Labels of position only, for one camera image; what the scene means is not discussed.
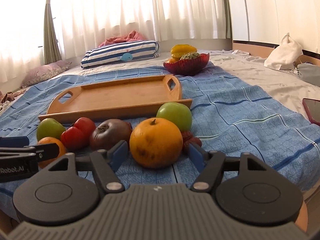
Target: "fruit bowl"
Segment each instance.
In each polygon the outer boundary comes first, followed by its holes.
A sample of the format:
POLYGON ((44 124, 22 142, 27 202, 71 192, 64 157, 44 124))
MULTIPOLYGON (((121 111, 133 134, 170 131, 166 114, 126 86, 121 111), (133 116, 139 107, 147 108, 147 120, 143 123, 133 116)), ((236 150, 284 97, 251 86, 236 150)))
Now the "fruit bowl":
POLYGON ((198 74, 209 62, 209 53, 201 53, 193 59, 181 59, 175 63, 164 62, 164 68, 172 74, 194 76, 198 74))

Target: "blue plaid cloth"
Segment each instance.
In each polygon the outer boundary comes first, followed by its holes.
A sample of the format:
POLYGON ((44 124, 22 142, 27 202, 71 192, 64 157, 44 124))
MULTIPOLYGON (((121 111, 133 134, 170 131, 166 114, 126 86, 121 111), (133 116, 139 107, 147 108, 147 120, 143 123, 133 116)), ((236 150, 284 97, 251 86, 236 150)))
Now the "blue plaid cloth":
MULTIPOLYGON (((69 75, 32 86, 0 117, 0 136, 25 136, 36 144, 38 116, 45 114, 51 101, 73 86, 115 79, 163 75, 162 66, 127 69, 88 76, 69 75)), ((177 76, 183 97, 192 98, 192 133, 199 137, 205 150, 220 150, 228 156, 251 152, 301 190, 310 189, 320 177, 320 127, 310 124, 271 98, 262 88, 250 86, 211 62, 194 77, 177 76)), ((134 127, 144 118, 128 120, 134 127)), ((80 176, 93 181, 91 172, 80 176)), ((190 160, 181 156, 172 167, 163 170, 141 168, 130 156, 117 176, 126 187, 132 183, 188 186, 198 172, 190 160)), ((225 178, 234 176, 226 173, 225 178)), ((0 209, 16 218, 12 205, 14 190, 23 181, 0 184, 0 209)))

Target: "striped pillow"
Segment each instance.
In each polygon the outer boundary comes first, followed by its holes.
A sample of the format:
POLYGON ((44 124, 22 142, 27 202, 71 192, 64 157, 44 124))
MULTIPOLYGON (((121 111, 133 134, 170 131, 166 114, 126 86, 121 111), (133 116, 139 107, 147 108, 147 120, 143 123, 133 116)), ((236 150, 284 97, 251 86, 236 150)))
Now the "striped pillow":
POLYGON ((131 41, 106 45, 89 50, 81 61, 82 68, 94 68, 124 62, 119 57, 124 53, 132 54, 133 60, 159 57, 159 44, 156 41, 131 41))

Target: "pink pillow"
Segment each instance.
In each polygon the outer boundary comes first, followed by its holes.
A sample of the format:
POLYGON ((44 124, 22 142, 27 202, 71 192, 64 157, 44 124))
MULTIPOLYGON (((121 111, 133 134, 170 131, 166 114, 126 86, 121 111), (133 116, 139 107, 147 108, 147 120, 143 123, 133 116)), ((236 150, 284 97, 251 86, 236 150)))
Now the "pink pillow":
POLYGON ((21 88, 26 88, 35 84, 38 84, 42 81, 46 81, 50 78, 53 78, 62 72, 68 70, 72 62, 66 60, 59 60, 48 65, 43 65, 37 68, 30 70, 24 80, 21 83, 21 88))

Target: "gray bag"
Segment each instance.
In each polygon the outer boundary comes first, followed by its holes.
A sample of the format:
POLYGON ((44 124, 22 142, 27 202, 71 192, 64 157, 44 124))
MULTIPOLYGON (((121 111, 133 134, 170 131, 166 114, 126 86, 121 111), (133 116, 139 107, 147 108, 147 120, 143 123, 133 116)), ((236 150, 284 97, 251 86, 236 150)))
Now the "gray bag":
POLYGON ((302 63, 297 65, 297 71, 301 80, 320 87, 320 66, 302 63))

